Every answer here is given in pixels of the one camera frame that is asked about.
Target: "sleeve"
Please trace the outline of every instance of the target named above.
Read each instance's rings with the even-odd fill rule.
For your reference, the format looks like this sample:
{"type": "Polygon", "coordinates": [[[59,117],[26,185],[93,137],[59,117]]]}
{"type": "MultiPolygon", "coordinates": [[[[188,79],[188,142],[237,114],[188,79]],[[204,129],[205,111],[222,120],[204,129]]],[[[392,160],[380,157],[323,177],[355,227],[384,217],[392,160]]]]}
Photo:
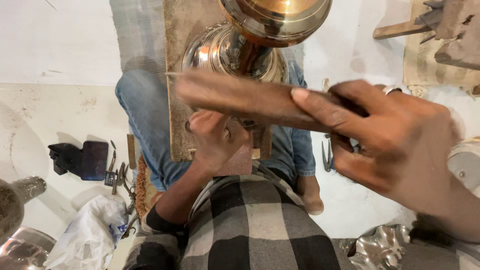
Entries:
{"type": "Polygon", "coordinates": [[[177,269],[187,241],[184,226],[164,220],[153,207],[142,219],[123,270],[177,269]]]}

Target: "wooden handle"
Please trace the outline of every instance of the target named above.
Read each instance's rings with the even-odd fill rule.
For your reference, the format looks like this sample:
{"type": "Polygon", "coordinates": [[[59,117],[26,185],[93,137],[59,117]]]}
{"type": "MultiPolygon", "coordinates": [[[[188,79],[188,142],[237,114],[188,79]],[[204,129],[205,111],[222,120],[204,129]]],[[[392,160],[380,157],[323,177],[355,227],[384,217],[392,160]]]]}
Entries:
{"type": "MultiPolygon", "coordinates": [[[[215,110],[261,123],[290,126],[329,133],[330,128],[300,109],[291,98],[293,86],[263,83],[201,70],[192,70],[178,78],[177,98],[192,108],[215,110]]],[[[315,92],[332,103],[360,115],[365,110],[346,99],[315,92]]]]}
{"type": "Polygon", "coordinates": [[[426,25],[416,25],[415,20],[409,22],[379,27],[373,32],[373,38],[386,39],[391,37],[406,36],[411,34],[423,33],[432,29],[426,25]]]}

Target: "foot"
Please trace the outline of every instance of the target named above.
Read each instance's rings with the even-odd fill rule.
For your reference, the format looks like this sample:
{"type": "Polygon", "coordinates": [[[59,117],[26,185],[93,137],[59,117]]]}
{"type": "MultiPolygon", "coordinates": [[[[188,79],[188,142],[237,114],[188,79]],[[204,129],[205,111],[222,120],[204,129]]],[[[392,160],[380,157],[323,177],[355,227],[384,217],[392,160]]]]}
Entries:
{"type": "Polygon", "coordinates": [[[307,198],[305,196],[300,196],[303,204],[305,206],[305,210],[307,213],[312,216],[318,216],[324,211],[324,202],[320,199],[320,196],[316,198],[307,198]]]}
{"type": "Polygon", "coordinates": [[[320,199],[320,186],[315,176],[297,177],[297,190],[308,214],[318,216],[324,211],[324,202],[320,199]]]}

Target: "white plastic bag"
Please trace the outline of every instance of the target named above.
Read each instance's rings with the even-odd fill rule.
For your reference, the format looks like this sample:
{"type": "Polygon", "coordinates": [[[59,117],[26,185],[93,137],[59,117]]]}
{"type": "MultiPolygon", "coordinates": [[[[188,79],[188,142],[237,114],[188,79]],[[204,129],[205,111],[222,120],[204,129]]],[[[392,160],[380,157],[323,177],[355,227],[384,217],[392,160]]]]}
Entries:
{"type": "Polygon", "coordinates": [[[44,266],[51,270],[105,270],[127,222],[124,202],[98,195],[80,209],[44,266]]]}

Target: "silver ring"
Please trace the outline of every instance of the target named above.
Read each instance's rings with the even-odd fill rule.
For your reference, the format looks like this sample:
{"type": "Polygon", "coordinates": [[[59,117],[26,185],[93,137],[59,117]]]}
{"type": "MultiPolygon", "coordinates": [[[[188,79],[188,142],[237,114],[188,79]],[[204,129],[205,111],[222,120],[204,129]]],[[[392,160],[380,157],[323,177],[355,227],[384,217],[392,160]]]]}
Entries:
{"type": "Polygon", "coordinates": [[[400,91],[402,92],[402,89],[398,86],[385,86],[385,88],[382,90],[385,95],[387,96],[388,94],[390,94],[392,91],[400,91]]]}

